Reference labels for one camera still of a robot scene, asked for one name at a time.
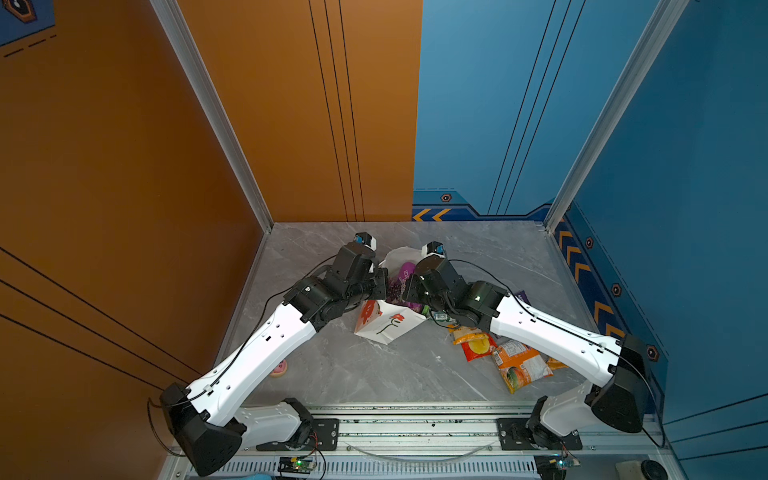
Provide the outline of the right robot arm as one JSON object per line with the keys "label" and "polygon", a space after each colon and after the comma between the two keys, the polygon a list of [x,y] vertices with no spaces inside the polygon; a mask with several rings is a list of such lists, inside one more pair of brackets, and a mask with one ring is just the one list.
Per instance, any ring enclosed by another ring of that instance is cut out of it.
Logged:
{"label": "right robot arm", "polygon": [[559,449],[579,430],[602,423],[638,434],[648,410],[659,409],[650,382],[646,345],[572,325],[520,300],[497,277],[465,280],[455,260],[431,254],[405,283],[403,298],[447,314],[462,326],[519,341],[563,362],[584,381],[562,394],[543,396],[524,430],[540,449]]}

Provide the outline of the magenta grape snack bag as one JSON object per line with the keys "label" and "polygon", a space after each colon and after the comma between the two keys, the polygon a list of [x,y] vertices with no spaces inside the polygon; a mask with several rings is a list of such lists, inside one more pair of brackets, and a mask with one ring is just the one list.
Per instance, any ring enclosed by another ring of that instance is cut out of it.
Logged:
{"label": "magenta grape snack bag", "polygon": [[405,300],[407,281],[415,271],[415,268],[416,265],[413,262],[405,262],[400,267],[397,276],[393,280],[390,280],[388,283],[386,301],[389,304],[405,306],[416,313],[420,313],[423,308],[421,304],[408,302]]}

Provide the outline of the orange white snack bag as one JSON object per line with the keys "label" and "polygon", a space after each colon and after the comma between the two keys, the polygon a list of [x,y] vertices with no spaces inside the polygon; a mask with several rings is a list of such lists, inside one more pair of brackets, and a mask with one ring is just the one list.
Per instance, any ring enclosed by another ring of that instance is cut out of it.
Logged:
{"label": "orange white snack bag", "polygon": [[541,354],[516,340],[496,347],[492,358],[510,394],[553,375]]}

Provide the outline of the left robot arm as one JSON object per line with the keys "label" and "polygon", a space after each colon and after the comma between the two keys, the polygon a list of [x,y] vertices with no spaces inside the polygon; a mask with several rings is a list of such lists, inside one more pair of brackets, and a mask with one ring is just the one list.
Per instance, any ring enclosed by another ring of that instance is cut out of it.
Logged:
{"label": "left robot arm", "polygon": [[167,387],[156,406],[196,473],[217,472],[244,446],[308,445],[313,417],[298,400],[252,413],[242,405],[290,353],[358,303],[385,298],[386,286],[376,241],[361,232],[331,265],[321,264],[282,293],[274,312],[235,352],[192,383]]}

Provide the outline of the white paper bag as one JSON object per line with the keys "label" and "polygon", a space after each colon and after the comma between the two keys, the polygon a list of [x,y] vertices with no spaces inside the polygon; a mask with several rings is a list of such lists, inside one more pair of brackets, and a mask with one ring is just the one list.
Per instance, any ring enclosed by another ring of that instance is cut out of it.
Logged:
{"label": "white paper bag", "polygon": [[[422,258],[420,249],[400,247],[391,250],[379,263],[379,267],[387,270],[387,286],[405,262],[413,262],[416,265]],[[420,313],[416,313],[408,307],[389,304],[386,299],[367,300],[359,314],[354,334],[389,345],[421,325],[426,320],[423,311],[424,306]]]}

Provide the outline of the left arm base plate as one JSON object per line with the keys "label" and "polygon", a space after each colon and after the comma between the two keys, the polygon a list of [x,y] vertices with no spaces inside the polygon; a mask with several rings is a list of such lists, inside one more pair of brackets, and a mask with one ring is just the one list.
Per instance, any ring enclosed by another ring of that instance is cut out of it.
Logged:
{"label": "left arm base plate", "polygon": [[321,452],[335,451],[339,439],[340,421],[336,418],[315,418],[303,421],[297,432],[285,442],[267,442],[256,446],[257,451],[288,452],[310,451],[318,448]]}

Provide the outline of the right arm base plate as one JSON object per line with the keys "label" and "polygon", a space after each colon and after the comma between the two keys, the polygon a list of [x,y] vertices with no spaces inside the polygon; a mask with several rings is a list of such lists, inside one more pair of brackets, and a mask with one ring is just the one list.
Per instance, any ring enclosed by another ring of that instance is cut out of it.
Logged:
{"label": "right arm base plate", "polygon": [[529,429],[527,420],[523,418],[499,418],[495,424],[502,451],[579,451],[583,449],[583,443],[577,431],[558,437],[540,427],[534,430]]}

